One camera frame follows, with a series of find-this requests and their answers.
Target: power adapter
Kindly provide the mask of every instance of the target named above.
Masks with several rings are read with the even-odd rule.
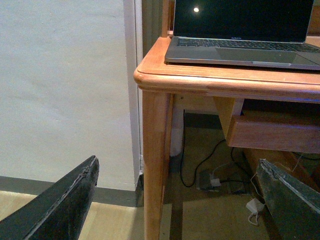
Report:
[[[251,213],[258,214],[265,208],[265,205],[257,198],[254,198],[246,204],[246,208],[249,209]]]
[[[251,211],[250,216],[248,217],[249,223],[255,226],[259,226],[258,219],[259,213],[264,209],[265,205],[262,204],[258,199],[254,198],[246,204],[246,208]],[[255,222],[251,221],[251,218],[255,216]]]

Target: wooden desk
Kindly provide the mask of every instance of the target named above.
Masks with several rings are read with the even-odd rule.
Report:
[[[320,46],[320,37],[308,37],[308,43]],[[164,56],[169,37],[160,37],[134,72],[142,89],[143,159],[144,159],[144,239],[158,240],[162,217],[164,188],[168,175],[171,119],[175,94],[214,96],[228,144],[234,141],[234,128],[239,128],[244,99],[298,103],[320,103],[318,72],[287,71],[267,68],[167,65]],[[319,123],[263,122],[260,128],[274,131],[284,128],[287,137],[297,134],[300,141],[290,143],[264,140],[266,148],[287,151],[320,152]]]

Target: baseboard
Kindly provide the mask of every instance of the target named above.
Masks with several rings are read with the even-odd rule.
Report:
[[[39,195],[54,182],[0,176],[0,191]],[[126,207],[141,207],[141,181],[135,191],[96,187],[93,202]]]

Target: desk drawer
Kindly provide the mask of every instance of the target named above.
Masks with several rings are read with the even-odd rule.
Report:
[[[320,104],[245,100],[242,114],[231,118],[229,146],[320,153]]]

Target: wooden floor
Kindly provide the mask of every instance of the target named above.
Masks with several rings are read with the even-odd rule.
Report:
[[[184,180],[192,180],[194,169],[223,139],[221,130],[190,128],[186,135]],[[240,151],[234,151],[234,157],[241,157]],[[220,146],[216,154],[199,170],[216,168],[230,161],[230,148]],[[226,166],[216,171],[217,176],[225,179],[224,173],[237,170],[235,166]],[[0,219],[19,209],[35,196],[0,191]],[[165,205],[161,223],[161,240],[269,240],[264,218],[259,219],[260,226],[248,222],[250,211],[246,208],[254,196],[252,194],[233,195],[228,193],[224,183],[219,192],[205,192],[194,187],[182,185],[179,173],[169,175]],[[93,202],[85,220],[80,240],[143,240],[143,207],[125,207]]]
[[[35,196],[0,191],[0,219],[13,213]],[[247,195],[226,195],[183,203],[183,240],[268,240],[263,221],[256,227],[248,223]],[[170,238],[172,205],[163,209],[161,240]],[[93,202],[80,240],[143,240],[143,207],[125,207]]]

